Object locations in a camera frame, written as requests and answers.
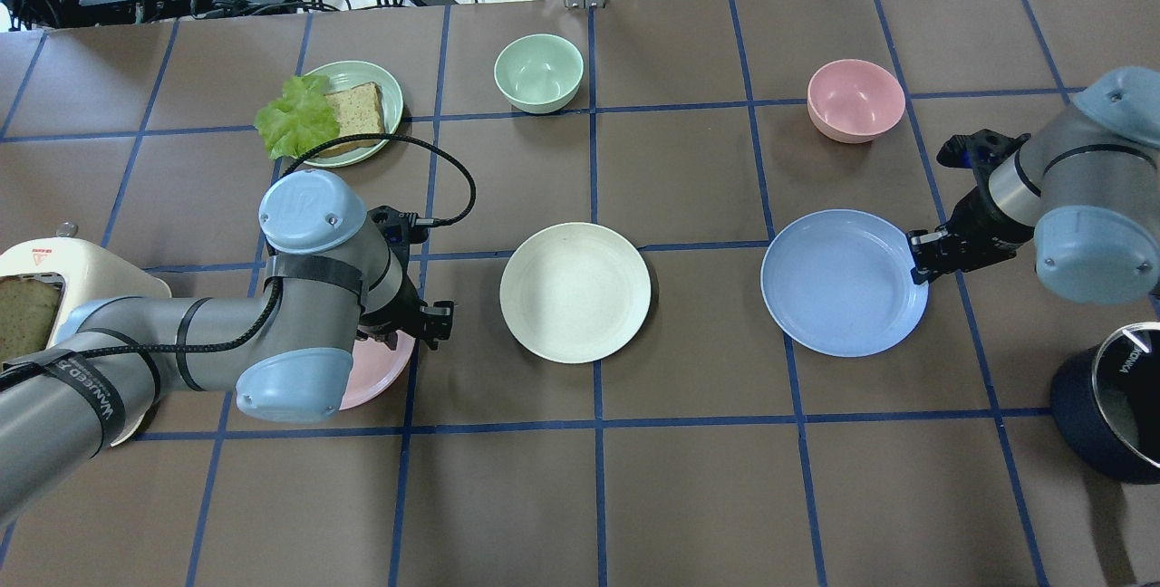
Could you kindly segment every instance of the plate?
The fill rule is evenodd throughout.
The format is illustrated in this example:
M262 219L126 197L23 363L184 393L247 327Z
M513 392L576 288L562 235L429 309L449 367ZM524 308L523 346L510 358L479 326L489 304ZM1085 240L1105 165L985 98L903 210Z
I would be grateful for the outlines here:
M347 392L342 396L340 411L361 406L382 394L407 368L415 339L399 332L399 343L392 350L377 340L355 341L351 355L355 365L347 379Z
M316 72L319 75L327 75L331 79L331 88L327 93L350 89L367 82L377 84L383 95L384 129L390 135L393 135L399 128L399 123L403 121L403 89L399 87L399 82L394 79L394 75L391 75L382 66L369 61L347 60L324 64L324 66L319 66L311 72ZM383 150L385 145L386 142L369 142L365 146L357 146L336 157L316 157L306 161L306 166L318 168L350 166Z
M637 248L589 223L534 234L500 280L500 309L512 335L557 363L590 363L624 347L644 324L651 298Z
M911 245L863 211L817 211L783 229L761 262L761 292L782 331L831 356L869 356L922 318L928 285L911 281Z

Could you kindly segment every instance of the light blue joint cap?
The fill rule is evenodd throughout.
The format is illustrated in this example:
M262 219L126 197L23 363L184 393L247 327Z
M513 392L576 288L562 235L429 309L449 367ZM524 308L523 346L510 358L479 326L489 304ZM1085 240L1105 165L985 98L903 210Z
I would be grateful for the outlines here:
M358 233L367 206L339 175L302 171L266 191L258 208L262 233L278 252L316 254Z
M1073 104L1104 129L1160 148L1160 72L1116 68L1080 92Z
M1035 270L1072 302L1123 304L1160 278L1160 246L1131 218L1099 206L1052 209L1035 226Z
M339 412L354 363L349 352L334 347L258 361L238 378L238 410L271 422L320 422Z

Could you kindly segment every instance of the table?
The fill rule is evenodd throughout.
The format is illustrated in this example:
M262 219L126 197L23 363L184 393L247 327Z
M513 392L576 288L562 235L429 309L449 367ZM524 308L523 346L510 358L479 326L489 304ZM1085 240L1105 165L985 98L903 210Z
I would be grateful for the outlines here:
M560 115L514 114L491 86L532 31L588 63ZM0 580L1154 580L1160 490L1087 469L1046 410L1061 360L1154 304L1066 303L1025 251L940 280L907 340L843 360L784 338L757 277L807 212L937 224L971 186L934 162L941 142L1035 131L1110 67L1160 67L1157 31L1154 0L553 0L0 35L2 247L71 219L175 295L252 295L276 167L249 123L287 75L335 59L393 72L405 131L479 182L472 216L413 256L427 298L459 310L406 381L303 428L166 398L5 534ZM842 57L904 80L907 116L872 144L806 117L809 75ZM339 174L368 204L465 198L409 146ZM530 355L499 311L506 258L567 220L623 233L654 280L641 332L592 365Z

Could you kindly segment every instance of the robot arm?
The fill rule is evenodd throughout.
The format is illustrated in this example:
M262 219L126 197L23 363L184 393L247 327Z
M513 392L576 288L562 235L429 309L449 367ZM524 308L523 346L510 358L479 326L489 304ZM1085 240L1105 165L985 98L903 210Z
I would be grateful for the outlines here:
M1160 288L1160 72L1118 68L1035 137L983 130L938 152L974 190L934 232L908 233L915 283L1015 256L1074 302L1119 304Z
M325 171L274 183L259 219L278 252L262 298L92 303L70 317L65 340L5 363L0 523L171 391L235 390L249 415L319 421L342 400L356 332L387 341L404 331L432 348L450 335L454 305L427 306L406 274L407 246L432 220L367 212Z

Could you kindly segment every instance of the bread slice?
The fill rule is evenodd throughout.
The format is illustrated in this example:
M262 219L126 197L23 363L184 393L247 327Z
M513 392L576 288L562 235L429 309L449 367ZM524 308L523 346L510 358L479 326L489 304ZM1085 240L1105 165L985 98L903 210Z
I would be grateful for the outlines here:
M326 94L326 101L334 109L339 121L339 136L382 135L383 96L375 82L367 82L342 92ZM319 153L319 157L336 157L351 150L376 145L375 142L351 142Z
M0 277L0 361L44 349L59 305L58 287Z

